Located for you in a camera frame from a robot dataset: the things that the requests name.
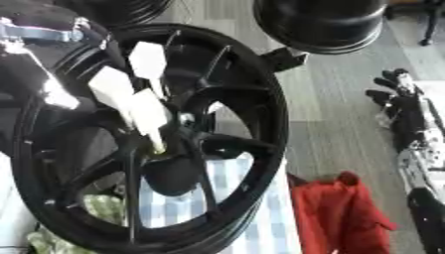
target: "black rim on stand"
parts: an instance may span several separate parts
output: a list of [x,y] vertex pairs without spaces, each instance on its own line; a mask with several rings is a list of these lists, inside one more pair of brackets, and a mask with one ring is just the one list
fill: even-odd
[[[154,153],[147,138],[126,129],[116,111],[94,100],[87,83],[111,63],[100,50],[81,48],[57,64],[55,73],[72,94],[95,106],[63,111],[37,100],[28,103],[14,137],[13,172],[19,192],[46,227],[88,249],[101,253],[217,253],[254,217],[281,163],[288,118],[279,83],[252,50],[211,30],[156,24],[135,27],[116,38],[127,53],[141,41],[165,47],[168,66],[163,82],[170,96],[163,103],[172,115],[161,129],[167,152]],[[142,88],[149,85],[143,80],[135,83]],[[249,138],[217,133],[210,127],[215,118],[209,107],[216,101],[239,117]],[[91,128],[112,137],[115,149],[85,169],[67,172],[68,165],[84,160],[90,136],[82,130]],[[253,163],[233,193],[217,202],[206,160],[223,157],[224,151],[247,152]],[[95,218],[81,204],[85,188],[113,174],[125,178],[128,226]],[[201,188],[207,211],[180,224],[144,227],[139,213],[141,180],[164,195]]]

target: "metal bracket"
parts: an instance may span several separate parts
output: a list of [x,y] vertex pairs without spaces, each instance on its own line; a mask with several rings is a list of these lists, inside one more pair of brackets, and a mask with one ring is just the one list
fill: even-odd
[[27,27],[14,25],[8,18],[0,18],[0,40],[22,41],[22,40],[42,40],[54,42],[80,42],[83,33],[78,29],[76,23],[71,31],[59,31],[40,27]]
[[281,72],[306,63],[309,53],[280,48],[261,55],[274,72]]

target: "black wheel rim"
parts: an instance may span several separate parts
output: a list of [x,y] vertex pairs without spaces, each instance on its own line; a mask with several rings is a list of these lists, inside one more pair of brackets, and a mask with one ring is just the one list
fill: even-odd
[[[245,179],[227,199],[216,203],[206,169],[201,168],[199,184],[204,190],[208,211],[186,223],[145,228],[140,223],[137,208],[138,180],[142,178],[142,171],[135,167],[142,163],[136,161],[140,158],[138,150],[125,149],[134,146],[122,145],[124,149],[120,149],[119,144],[131,144],[123,141],[132,140],[130,137],[135,135],[123,134],[121,125],[117,124],[118,114],[98,107],[91,112],[67,116],[66,112],[49,109],[32,100],[19,117],[14,137],[13,171],[19,192],[50,230],[92,250],[105,253],[218,252],[253,218],[262,194],[280,165],[288,133],[286,103],[280,86],[259,56],[234,39],[210,30],[157,24],[133,28],[116,37],[127,51],[138,41],[165,45],[170,62],[165,79],[175,94],[168,104],[181,112],[193,113],[197,118],[193,127],[179,125],[180,129],[175,129],[186,136],[183,141],[190,142],[190,147],[200,148],[192,149],[188,155],[204,160],[206,156],[200,153],[212,153],[219,148],[247,151],[254,162]],[[182,66],[191,65],[191,59],[196,66],[192,70],[183,69]],[[86,82],[107,63],[103,52],[81,48],[61,61],[55,72],[72,94],[91,97]],[[252,139],[203,130],[202,123],[208,117],[205,112],[214,101],[223,102],[237,113]],[[62,115],[63,120],[51,123],[49,118],[55,115]],[[106,167],[81,171],[80,175],[70,178],[68,185],[55,183],[56,177],[41,167],[42,161],[48,159],[46,155],[52,152],[47,144],[53,144],[53,140],[61,139],[73,129],[91,126],[109,132],[119,146],[118,152],[96,164]],[[75,203],[74,196],[85,183],[90,184],[116,171],[126,176],[129,227],[96,219]]]
[[173,0],[57,0],[56,3],[93,19],[108,29],[117,30],[147,24],[160,16]]

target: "white plastic block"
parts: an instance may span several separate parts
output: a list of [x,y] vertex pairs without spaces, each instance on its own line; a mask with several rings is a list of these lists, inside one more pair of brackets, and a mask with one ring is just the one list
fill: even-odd
[[134,88],[127,73],[105,66],[91,79],[88,86],[98,101],[117,109],[127,125],[131,125],[128,104]]
[[146,88],[131,97],[129,112],[131,119],[142,136],[149,136],[157,152],[164,152],[159,128],[171,118],[170,112],[159,101],[153,90]]
[[139,42],[131,52],[129,60],[134,74],[149,79],[155,94],[159,98],[165,97],[160,81],[167,66],[164,47],[159,44]]

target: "silver metal part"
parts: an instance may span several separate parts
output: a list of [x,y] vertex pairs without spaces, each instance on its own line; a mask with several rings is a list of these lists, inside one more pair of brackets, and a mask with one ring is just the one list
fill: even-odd
[[76,43],[83,39],[83,33],[78,29],[78,23],[74,24],[71,31],[61,31],[40,27],[17,26],[8,18],[0,18],[0,40],[21,41],[24,39]]

